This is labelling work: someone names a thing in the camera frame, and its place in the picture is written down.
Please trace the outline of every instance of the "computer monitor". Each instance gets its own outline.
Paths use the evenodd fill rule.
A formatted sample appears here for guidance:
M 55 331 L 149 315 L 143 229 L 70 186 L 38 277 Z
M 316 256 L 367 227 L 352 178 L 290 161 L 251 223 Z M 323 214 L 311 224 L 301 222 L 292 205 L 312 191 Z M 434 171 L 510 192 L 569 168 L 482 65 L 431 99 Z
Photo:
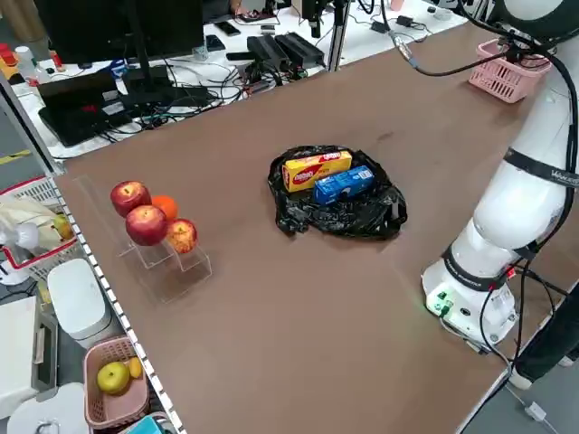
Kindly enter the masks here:
M 173 87 L 164 66 L 149 60 L 192 54 L 204 44 L 202 0 L 34 0 L 54 49 L 65 63 L 138 58 L 127 74 L 129 105 L 194 105 L 191 90 Z
M 65 63 L 138 57 L 134 9 L 149 59 L 191 54 L 204 44 L 201 0 L 34 0 Z

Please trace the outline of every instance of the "blue box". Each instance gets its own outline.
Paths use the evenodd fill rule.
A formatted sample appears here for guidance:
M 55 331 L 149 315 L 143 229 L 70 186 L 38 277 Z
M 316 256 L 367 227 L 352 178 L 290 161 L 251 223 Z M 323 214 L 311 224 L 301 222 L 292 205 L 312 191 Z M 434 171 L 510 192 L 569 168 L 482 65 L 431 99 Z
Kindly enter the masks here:
M 328 205 L 339 198 L 352 197 L 363 192 L 374 181 L 374 174 L 365 165 L 360 165 L 341 174 L 316 181 L 314 200 Z

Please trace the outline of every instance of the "white bin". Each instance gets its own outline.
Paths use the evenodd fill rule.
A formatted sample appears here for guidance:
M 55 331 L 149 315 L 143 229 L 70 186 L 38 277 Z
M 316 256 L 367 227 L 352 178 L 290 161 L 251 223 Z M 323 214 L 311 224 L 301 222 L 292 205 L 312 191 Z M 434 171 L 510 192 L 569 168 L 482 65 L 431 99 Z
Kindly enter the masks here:
M 54 267 L 47 284 L 62 330 L 80 345 L 91 348 L 98 341 L 122 335 L 86 260 L 72 259 Z

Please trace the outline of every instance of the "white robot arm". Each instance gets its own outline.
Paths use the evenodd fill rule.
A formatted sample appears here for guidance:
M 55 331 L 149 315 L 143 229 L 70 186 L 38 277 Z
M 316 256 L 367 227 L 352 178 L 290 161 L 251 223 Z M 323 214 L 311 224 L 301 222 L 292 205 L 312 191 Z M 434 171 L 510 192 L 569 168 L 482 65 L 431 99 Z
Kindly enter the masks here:
M 576 0 L 497 0 L 495 7 L 502 21 L 537 44 L 579 33 Z M 579 38 L 557 49 L 556 57 L 579 82 Z M 567 171 L 574 161 L 567 154 L 574 131 L 568 95 L 553 68 L 472 219 L 422 275 L 428 309 L 483 346 L 502 340 L 517 322 L 505 273 L 526 255 L 527 246 L 550 232 L 572 203 L 570 188 L 579 186 L 575 163 L 573 172 Z

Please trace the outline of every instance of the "black plastic bag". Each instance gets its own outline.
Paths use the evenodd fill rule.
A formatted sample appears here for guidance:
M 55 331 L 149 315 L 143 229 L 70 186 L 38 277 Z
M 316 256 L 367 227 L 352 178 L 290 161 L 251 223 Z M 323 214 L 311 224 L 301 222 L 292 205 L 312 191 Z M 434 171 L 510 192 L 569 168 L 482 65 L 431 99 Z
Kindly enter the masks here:
M 372 171 L 374 181 L 370 188 L 330 205 L 318 205 L 313 189 L 288 193 L 281 175 L 287 160 L 337 151 L 352 155 L 352 167 L 366 165 Z M 390 182 L 384 169 L 362 151 L 342 146 L 294 147 L 273 160 L 268 184 L 277 207 L 276 224 L 287 235 L 305 232 L 311 224 L 335 235 L 383 241 L 393 238 L 407 219 L 402 193 Z

